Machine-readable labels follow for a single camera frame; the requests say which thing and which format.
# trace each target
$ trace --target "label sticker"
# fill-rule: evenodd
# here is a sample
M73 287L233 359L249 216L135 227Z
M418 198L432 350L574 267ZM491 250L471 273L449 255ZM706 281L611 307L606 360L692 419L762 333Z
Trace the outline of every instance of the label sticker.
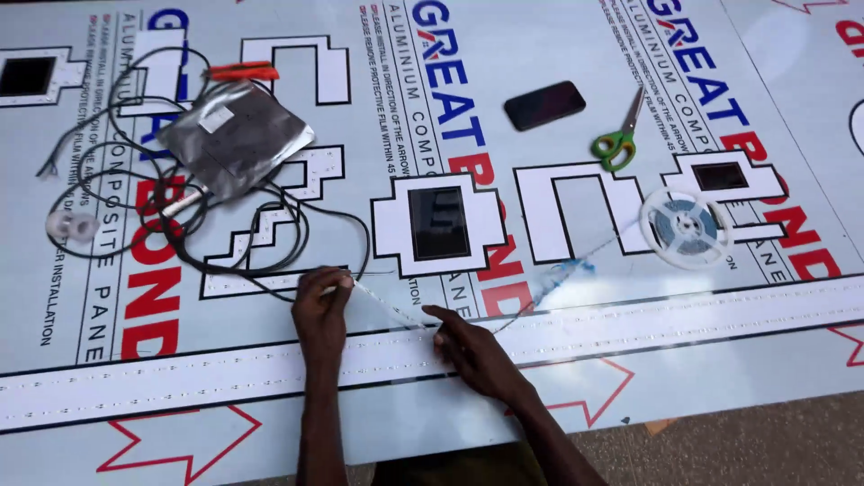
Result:
M213 133L231 118L234 118L234 113L232 113L226 106L220 106L214 112L202 118L201 121L198 122L198 125L206 130L207 133Z

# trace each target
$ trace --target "table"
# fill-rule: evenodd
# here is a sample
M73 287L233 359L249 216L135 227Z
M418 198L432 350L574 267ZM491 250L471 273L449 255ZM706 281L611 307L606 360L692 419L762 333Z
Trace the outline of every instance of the table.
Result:
M420 304L439 304L500 327L554 265L599 247L537 314L498 335L567 432L864 388L862 16L843 1L771 0L0 7L13 228L2 256L3 482L220 484L295 472L302 360L287 304L181 265L156 236L85 260L41 234L75 157L118 135L102 119L65 145L59 176L37 179L36 169L63 131L106 106L131 61L160 46L188 45L213 65L274 62L282 78L269 88L316 133L280 185L365 221L374 258L361 282L415 318ZM200 87L194 56L159 54L146 68L121 97L188 106ZM576 84L586 110L515 132L503 102L561 80ZM618 129L639 85L639 154L612 176L597 170L590 143ZM154 132L176 116L143 103L121 109L118 123L155 150ZM140 158L114 148L83 167L146 170ZM700 179L718 165L725 179ZM418 258L410 191L442 181L460 188L469 251ZM682 186L733 220L736 244L711 269L664 263L633 223L648 195ZM143 201L153 187L109 176L95 189ZM265 200L214 209L190 252L236 261ZM61 204L102 221L96 253L140 227L133 211L80 191ZM261 283L290 290L308 268L362 260L356 225L309 218L311 250ZM284 255L291 222L284 209L262 216L252 266ZM348 463L517 436L500 404L434 362L428 331L403 329L360 293L347 321Z

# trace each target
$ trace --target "scissors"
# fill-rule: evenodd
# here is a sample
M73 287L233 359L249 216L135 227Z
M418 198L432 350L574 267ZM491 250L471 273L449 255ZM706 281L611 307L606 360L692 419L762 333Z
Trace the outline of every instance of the scissors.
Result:
M591 152L600 159L603 169L609 172L624 169L636 156L633 131L636 130L636 120L639 118L639 111L642 109L644 94L645 89L640 87L636 92L636 98L630 106L630 111L627 113L627 118L624 120L624 126L621 127L621 130L598 137L591 146ZM612 165L612 160L624 150L627 152L627 158L624 159L624 162Z

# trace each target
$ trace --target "silver pouch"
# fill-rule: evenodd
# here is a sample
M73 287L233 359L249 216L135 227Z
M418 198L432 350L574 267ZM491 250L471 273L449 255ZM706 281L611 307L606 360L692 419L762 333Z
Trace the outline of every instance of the silver pouch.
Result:
M156 140L224 201L248 192L314 136L306 122L245 80L215 88Z

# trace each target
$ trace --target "tiled floor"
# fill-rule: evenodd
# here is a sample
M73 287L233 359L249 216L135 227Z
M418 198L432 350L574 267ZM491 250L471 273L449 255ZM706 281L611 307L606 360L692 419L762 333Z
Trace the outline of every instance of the tiled floor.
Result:
M574 434L612 485L864 485L864 392L678 420L655 437L642 425ZM352 485L371 464L349 468ZM289 486L293 477L235 486Z

